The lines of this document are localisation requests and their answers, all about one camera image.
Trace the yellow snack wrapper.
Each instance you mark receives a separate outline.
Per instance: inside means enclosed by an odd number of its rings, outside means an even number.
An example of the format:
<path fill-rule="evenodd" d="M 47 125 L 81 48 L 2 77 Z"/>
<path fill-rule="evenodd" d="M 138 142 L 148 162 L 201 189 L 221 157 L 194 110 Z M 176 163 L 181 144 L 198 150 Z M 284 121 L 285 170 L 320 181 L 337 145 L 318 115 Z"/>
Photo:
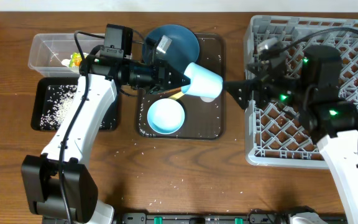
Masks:
<path fill-rule="evenodd" d="M 68 66 L 70 68 L 79 67 L 82 60 L 83 60 L 83 58 L 81 57 L 81 54 L 79 52 L 73 52 L 73 54 L 71 55 Z"/>

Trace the white tissue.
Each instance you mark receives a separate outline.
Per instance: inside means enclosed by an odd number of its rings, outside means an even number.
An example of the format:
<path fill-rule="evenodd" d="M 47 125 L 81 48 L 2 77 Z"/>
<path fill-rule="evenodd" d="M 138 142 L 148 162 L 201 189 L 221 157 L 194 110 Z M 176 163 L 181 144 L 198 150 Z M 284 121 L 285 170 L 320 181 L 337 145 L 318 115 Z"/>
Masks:
<path fill-rule="evenodd" d="M 75 66 L 71 62 L 71 59 L 64 59 L 61 61 L 61 64 L 67 68 L 74 68 Z"/>

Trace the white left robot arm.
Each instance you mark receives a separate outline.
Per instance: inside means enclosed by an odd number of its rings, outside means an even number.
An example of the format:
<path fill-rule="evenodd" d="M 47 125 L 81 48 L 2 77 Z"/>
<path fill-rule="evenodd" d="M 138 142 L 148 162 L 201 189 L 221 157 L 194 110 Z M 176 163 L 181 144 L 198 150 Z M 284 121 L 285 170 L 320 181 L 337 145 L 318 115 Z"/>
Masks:
<path fill-rule="evenodd" d="M 153 52 L 154 61 L 127 58 L 130 50 L 99 47 L 80 63 L 73 102 L 52 140 L 39 156 L 23 160 L 21 175 L 29 210 L 66 223 L 112 223 L 114 208 L 99 200 L 88 171 L 93 143 L 119 85 L 159 94 L 190 84 L 185 69 L 192 61 L 169 47 Z"/>

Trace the light blue plastic cup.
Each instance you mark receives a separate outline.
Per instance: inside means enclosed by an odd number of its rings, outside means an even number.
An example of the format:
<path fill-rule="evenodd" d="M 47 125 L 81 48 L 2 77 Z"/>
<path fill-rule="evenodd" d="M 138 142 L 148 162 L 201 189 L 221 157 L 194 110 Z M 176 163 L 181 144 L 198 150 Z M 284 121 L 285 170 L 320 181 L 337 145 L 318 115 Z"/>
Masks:
<path fill-rule="evenodd" d="M 184 75 L 190 79 L 189 85 L 181 87 L 185 95 L 217 98 L 223 90 L 223 78 L 198 64 L 190 63 Z"/>

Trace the light blue bowl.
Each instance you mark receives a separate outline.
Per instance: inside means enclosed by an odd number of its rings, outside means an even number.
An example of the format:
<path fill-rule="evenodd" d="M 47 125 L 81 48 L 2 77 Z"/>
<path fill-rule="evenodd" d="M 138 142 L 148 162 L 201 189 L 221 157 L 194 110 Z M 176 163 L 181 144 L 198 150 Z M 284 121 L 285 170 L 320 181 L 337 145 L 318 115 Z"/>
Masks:
<path fill-rule="evenodd" d="M 150 106 L 147 122 L 156 133 L 172 134 L 183 126 L 185 110 L 176 100 L 160 99 Z"/>

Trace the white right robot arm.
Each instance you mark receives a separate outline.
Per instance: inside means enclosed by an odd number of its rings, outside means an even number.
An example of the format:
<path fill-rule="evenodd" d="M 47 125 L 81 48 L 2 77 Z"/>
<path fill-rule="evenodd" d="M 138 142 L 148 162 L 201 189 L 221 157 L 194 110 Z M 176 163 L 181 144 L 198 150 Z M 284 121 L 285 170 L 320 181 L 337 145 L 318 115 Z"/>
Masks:
<path fill-rule="evenodd" d="M 306 48 L 299 78 L 286 76 L 284 53 L 266 50 L 261 59 L 247 66 L 253 79 L 224 82 L 224 90 L 242 109 L 249 101 L 259 108 L 271 101 L 295 107 L 298 122 L 327 163 L 347 222 L 358 223 L 358 109 L 339 97 L 340 52 L 325 45 Z"/>

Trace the white rice grains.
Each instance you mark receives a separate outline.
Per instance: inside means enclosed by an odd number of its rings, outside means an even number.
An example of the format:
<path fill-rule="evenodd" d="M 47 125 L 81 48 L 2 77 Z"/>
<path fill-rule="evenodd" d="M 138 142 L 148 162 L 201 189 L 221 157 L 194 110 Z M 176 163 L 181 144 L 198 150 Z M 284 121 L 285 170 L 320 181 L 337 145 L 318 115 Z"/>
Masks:
<path fill-rule="evenodd" d="M 76 85 L 49 85 L 40 118 L 41 131 L 57 130 L 70 109 L 76 94 Z"/>

